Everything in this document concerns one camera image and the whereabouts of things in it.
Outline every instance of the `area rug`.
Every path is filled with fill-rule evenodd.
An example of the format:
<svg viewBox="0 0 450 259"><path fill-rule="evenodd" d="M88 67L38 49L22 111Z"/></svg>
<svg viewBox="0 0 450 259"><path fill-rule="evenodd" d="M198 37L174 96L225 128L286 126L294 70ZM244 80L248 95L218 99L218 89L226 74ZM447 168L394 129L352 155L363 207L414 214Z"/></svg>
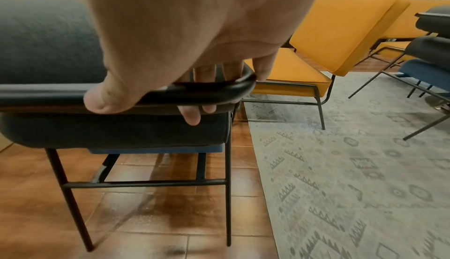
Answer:
<svg viewBox="0 0 450 259"><path fill-rule="evenodd" d="M246 103L280 259L450 258L450 121L373 73L338 77L323 106ZM296 100L297 97L252 98Z"/></svg>

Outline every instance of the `dark gray chair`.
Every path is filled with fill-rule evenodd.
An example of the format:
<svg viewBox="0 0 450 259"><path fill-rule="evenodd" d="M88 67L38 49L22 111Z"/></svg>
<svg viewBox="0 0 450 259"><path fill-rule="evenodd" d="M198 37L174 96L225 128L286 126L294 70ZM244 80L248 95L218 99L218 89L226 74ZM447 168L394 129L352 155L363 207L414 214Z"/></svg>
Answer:
<svg viewBox="0 0 450 259"><path fill-rule="evenodd" d="M427 35L414 39L406 47L403 54L394 59L388 66L383 68L374 77L362 85L348 97L349 99L366 87L380 74L385 74L413 87L413 90L407 96L408 98L412 95L414 90L417 89L450 103L450 99L445 95L430 91L433 86L450 91L450 6L434 7L425 13L418 13L416 16L419 17L416 23L418 29L428 31L429 33L437 33L438 36ZM402 58L403 55L410 55L417 59L402 63L399 69L399 72L402 73L401 75L394 75L386 72L386 70ZM413 77L418 79L418 82L414 84L405 80L403 77ZM420 86L421 82L428 83L429 86L423 88ZM449 118L450 114L447 114L404 137L403 140L408 140Z"/></svg>
<svg viewBox="0 0 450 259"><path fill-rule="evenodd" d="M72 189L225 185L227 245L231 245L231 125L254 88L249 67L236 81L180 83L148 93L134 108L91 114L84 93L105 77L102 52L84 6L76 0L0 0L0 131L13 142L44 148L87 251L94 245ZM192 127L178 105L217 105ZM68 182L57 150L135 149L225 144L225 178L205 179L200 153L195 180L106 182L118 154L109 154L90 182Z"/></svg>

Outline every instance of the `chair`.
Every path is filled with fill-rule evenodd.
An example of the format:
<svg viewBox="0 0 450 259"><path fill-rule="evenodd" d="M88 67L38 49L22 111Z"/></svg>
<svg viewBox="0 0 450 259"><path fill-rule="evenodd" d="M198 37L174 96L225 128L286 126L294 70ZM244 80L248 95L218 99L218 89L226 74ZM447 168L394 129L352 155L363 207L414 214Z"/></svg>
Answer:
<svg viewBox="0 0 450 259"><path fill-rule="evenodd" d="M280 48L268 81L257 82L252 92L314 97L316 102L244 101L318 106L324 130L322 105L330 98L336 76L345 76L409 3L410 0L316 0L290 44L332 77L313 68L291 49ZM252 67L251 60L245 63Z"/></svg>
<svg viewBox="0 0 450 259"><path fill-rule="evenodd" d="M13 142L44 148L87 251L94 245L72 189L225 186L226 243L231 245L231 125L233 100L249 94L249 67L236 81L180 83L148 93L122 114L97 115L84 93L105 70L88 13L76 0L0 0L0 131ZM199 125L187 125L176 106L217 105ZM69 182L59 149L115 150L225 144L225 178L205 179L206 154L198 154L195 180L111 182L118 154L109 154L90 182Z"/></svg>
<svg viewBox="0 0 450 259"><path fill-rule="evenodd" d="M416 26L421 30L438 33L437 37L423 36L413 40L405 49L405 52L396 58L398 60L402 55L407 54L417 59L405 61L399 72L407 76L416 78L418 83L413 84L410 81L400 78L396 75L386 72L385 67L374 77L356 90L349 99L361 91L365 86L372 82L380 74L385 74L403 83L412 86L414 89L421 90L441 100L450 103L450 99L430 91L430 87L420 87L420 82L426 82L432 86L450 91L450 6L439 6L428 10L425 13L416 14L419 19ZM408 140L413 136L426 131L427 129L447 120L449 115L445 115L431 124L419 129L418 131L406 136L403 140Z"/></svg>
<svg viewBox="0 0 450 259"><path fill-rule="evenodd" d="M450 5L450 0L411 0L410 6L380 37L380 41L382 42L379 42L375 50L373 50L365 59L361 60L360 63L369 58L386 63L390 62L383 58L379 58L378 55L389 59L398 57L405 51L411 40L429 34L426 31L415 27L417 22L417 17L415 15L440 5ZM411 59L413 59L413 57L403 55L402 58L399 59L399 63L393 65L399 66L401 62Z"/></svg>

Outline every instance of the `chair backrest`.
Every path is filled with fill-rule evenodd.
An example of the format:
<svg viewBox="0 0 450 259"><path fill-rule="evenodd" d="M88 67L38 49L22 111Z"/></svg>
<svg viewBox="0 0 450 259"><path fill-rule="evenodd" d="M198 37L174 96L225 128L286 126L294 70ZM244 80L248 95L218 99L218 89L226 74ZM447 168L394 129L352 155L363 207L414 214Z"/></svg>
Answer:
<svg viewBox="0 0 450 259"><path fill-rule="evenodd" d="M290 43L345 76L409 6L410 0L316 0Z"/></svg>
<svg viewBox="0 0 450 259"><path fill-rule="evenodd" d="M382 34L381 39L418 38L427 34L416 28L417 13L427 12L433 7L450 5L450 0L411 0L409 7Z"/></svg>

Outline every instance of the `yellow chair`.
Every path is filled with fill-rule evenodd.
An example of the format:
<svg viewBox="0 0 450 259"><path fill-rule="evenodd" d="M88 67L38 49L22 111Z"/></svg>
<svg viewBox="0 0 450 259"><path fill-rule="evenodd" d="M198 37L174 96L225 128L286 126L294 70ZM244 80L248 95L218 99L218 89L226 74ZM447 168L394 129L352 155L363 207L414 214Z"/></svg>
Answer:
<svg viewBox="0 0 450 259"><path fill-rule="evenodd" d="M410 0L316 0L290 44L332 77L311 67L292 50L280 48L268 80L258 82L253 90L254 94L314 97L316 102L245 102L318 106L324 130L322 105L330 97L336 76L345 76L409 4ZM252 67L251 60L245 62Z"/></svg>
<svg viewBox="0 0 450 259"><path fill-rule="evenodd" d="M403 12L400 17L383 33L380 37L381 40L390 39L408 39L413 40L421 36L425 36L428 33L426 31L416 28L417 13L422 13L430 10L433 7L450 5L450 0L411 0L410 6ZM374 58L383 62L389 63L389 61L377 57L381 55L387 58L396 58L402 54L410 41L385 41L381 42L378 47L364 60L368 58ZM400 58L400 61L406 61L413 59L413 57L404 55Z"/></svg>

